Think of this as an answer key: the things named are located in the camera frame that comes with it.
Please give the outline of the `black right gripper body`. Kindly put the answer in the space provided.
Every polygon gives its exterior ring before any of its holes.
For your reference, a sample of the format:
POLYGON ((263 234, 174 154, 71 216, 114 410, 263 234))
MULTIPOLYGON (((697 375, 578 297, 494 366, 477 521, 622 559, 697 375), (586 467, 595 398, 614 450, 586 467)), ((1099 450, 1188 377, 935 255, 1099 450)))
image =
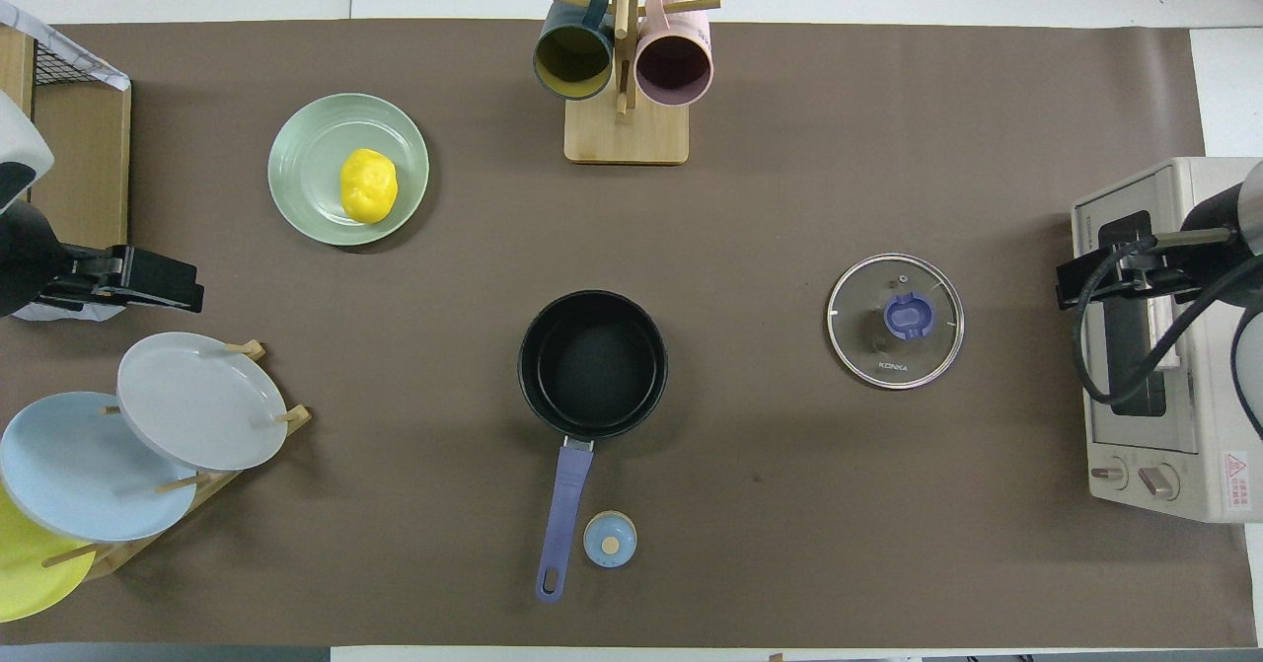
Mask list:
POLYGON ((1159 296, 1177 296, 1197 289, 1191 275, 1180 267, 1186 245, 1173 238, 1137 238, 1119 241, 1116 260, 1115 297, 1125 299, 1153 299, 1159 296))

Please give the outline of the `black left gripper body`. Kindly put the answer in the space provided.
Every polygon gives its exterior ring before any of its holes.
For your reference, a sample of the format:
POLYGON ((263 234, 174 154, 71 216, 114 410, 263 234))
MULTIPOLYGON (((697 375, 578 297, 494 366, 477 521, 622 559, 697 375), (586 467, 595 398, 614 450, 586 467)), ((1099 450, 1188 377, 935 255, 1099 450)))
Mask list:
POLYGON ((86 304, 126 307, 129 298, 116 296, 123 263, 133 248, 61 248, 66 256, 57 274, 39 293, 40 304, 83 310, 86 304))

